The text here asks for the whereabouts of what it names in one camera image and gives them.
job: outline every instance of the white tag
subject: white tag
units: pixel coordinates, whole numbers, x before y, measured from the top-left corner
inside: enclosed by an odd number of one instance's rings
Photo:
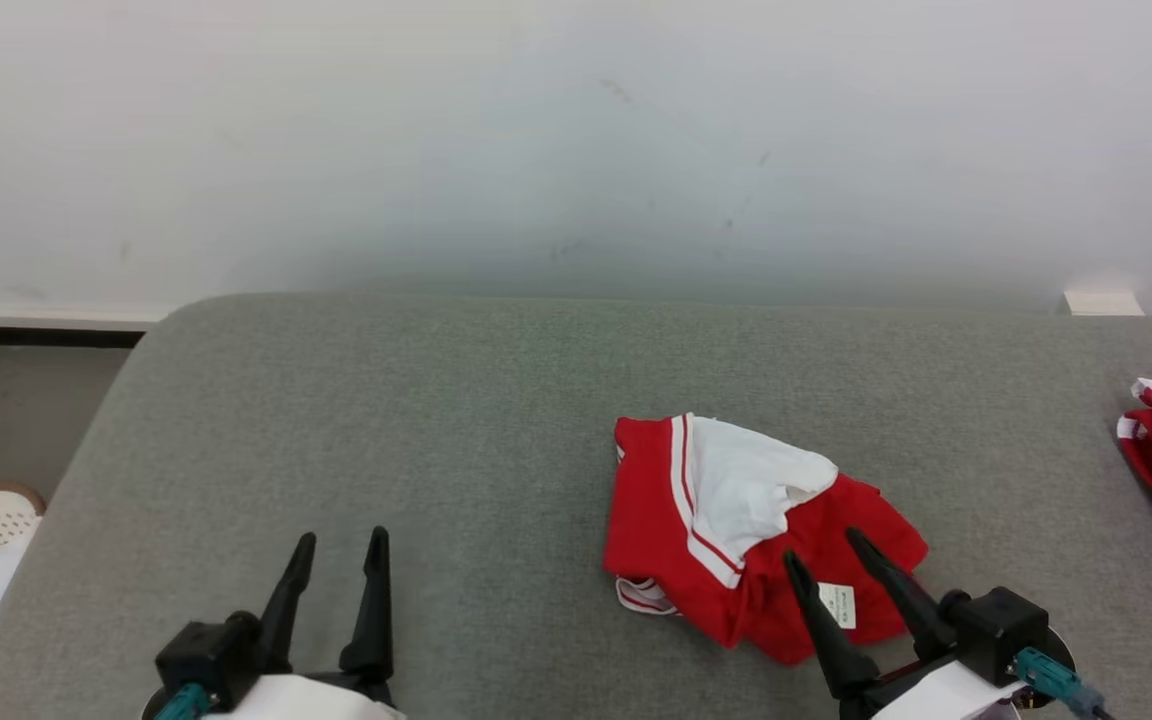
[[[831,585],[829,583],[817,583],[820,585],[820,602],[824,608],[838,621],[838,626],[844,630],[856,629],[856,591],[851,585]]]

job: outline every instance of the gray floor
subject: gray floor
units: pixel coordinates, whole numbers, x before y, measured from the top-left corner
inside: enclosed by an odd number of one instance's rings
[[[50,501],[130,351],[0,346],[0,479]]]

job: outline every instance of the teal connector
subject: teal connector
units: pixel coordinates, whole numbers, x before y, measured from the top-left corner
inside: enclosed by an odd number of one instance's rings
[[[197,720],[198,717],[206,715],[210,707],[207,691],[200,684],[188,683],[180,688],[172,702],[162,706],[154,720]]]
[[[1105,712],[1105,696],[1096,688],[1084,685],[1075,670],[1033,647],[1020,651],[1015,662],[1016,679],[1044,696],[1063,702],[1079,720],[1111,720]]]

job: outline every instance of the gray tabletop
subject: gray tabletop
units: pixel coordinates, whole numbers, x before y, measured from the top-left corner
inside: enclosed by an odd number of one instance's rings
[[[689,410],[882,488],[929,589],[1047,607],[1115,714],[1152,717],[1152,501],[1112,432],[1138,376],[1152,318],[202,302],[132,353],[1,602],[0,719],[136,717],[156,651],[259,611],[306,530],[291,659],[332,669],[373,524],[412,717],[833,719],[814,661],[631,614],[600,570],[614,420]]]

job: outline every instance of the black baseboard strip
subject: black baseboard strip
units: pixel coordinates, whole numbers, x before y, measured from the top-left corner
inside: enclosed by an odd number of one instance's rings
[[[0,328],[0,344],[44,347],[136,347],[145,336],[131,331],[59,331],[47,328]]]

